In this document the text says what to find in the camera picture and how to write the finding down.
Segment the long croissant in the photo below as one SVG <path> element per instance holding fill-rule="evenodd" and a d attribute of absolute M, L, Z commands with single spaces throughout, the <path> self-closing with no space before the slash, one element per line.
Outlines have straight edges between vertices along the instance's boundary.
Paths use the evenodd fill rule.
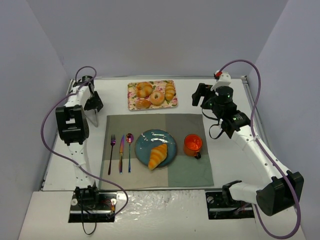
<path fill-rule="evenodd" d="M 159 164 L 161 164 L 166 158 L 168 153 L 167 144 L 161 144 L 151 149 L 149 156 L 148 168 L 154 170 Z"/>

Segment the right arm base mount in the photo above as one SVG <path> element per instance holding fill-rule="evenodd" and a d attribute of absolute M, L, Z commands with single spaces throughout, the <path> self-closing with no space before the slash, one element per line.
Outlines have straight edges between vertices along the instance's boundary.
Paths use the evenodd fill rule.
<path fill-rule="evenodd" d="M 251 203 L 241 200 L 231 200 L 228 202 L 222 188 L 206 189 L 205 200 L 209 220 L 240 220 L 255 218 Z"/>

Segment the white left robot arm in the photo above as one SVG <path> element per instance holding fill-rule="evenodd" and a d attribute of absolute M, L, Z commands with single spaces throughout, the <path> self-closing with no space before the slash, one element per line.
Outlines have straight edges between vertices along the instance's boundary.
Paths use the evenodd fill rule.
<path fill-rule="evenodd" d="M 55 109 L 58 133 L 73 160 L 75 197 L 79 203 L 93 204 L 99 193 L 95 179 L 88 175 L 91 172 L 87 151 L 90 129 L 85 112 L 93 110 L 98 113 L 104 105 L 95 91 L 93 77 L 89 75 L 75 82 L 70 94 L 65 105 Z"/>

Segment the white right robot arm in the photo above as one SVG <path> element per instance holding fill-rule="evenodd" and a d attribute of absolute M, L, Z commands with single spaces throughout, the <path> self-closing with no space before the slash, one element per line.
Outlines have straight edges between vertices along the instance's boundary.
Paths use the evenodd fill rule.
<path fill-rule="evenodd" d="M 192 105 L 211 110 L 225 133 L 246 154 L 262 178 L 261 186 L 235 180 L 222 187 L 223 197 L 228 205 L 235 202 L 246 202 L 258 205 L 267 216 L 273 216 L 295 204 L 293 194 L 301 197 L 304 178 L 299 172 L 291 172 L 280 161 L 276 160 L 272 152 L 263 141 L 253 135 L 251 120 L 237 109 L 233 102 L 234 90 L 229 86 L 219 86 L 199 83 L 192 94 Z"/>

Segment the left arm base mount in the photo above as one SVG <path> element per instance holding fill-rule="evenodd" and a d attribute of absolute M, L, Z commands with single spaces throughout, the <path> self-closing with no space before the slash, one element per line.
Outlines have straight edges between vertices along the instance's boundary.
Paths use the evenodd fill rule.
<path fill-rule="evenodd" d="M 69 209 L 69 223 L 113 223 L 117 204 L 115 192 L 97 187 L 76 187 Z"/>

